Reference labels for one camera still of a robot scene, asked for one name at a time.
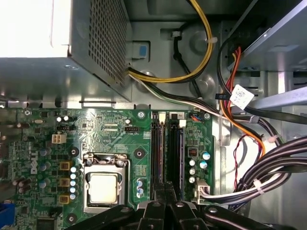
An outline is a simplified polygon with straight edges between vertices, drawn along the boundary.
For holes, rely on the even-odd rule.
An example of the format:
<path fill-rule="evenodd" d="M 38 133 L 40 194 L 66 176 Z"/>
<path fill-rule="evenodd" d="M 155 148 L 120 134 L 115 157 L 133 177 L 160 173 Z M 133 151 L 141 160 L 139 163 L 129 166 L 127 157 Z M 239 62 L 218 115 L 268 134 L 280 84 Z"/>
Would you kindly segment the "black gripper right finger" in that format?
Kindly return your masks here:
<path fill-rule="evenodd" d="M 165 183 L 166 206 L 177 230 L 272 230 L 272 225 L 257 222 L 223 207 L 209 205 L 199 212 L 193 204 L 179 199 L 172 182 Z"/>

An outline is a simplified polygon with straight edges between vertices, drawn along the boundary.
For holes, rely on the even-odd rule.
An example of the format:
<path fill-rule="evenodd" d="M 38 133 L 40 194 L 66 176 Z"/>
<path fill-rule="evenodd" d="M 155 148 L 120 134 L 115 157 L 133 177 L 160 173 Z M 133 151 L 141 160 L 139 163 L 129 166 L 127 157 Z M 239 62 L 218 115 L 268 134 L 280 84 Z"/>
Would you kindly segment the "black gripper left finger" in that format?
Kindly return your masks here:
<path fill-rule="evenodd" d="M 153 200 L 135 210 L 118 205 L 68 227 L 69 230 L 162 230 L 165 220 L 165 184 L 153 185 Z"/>

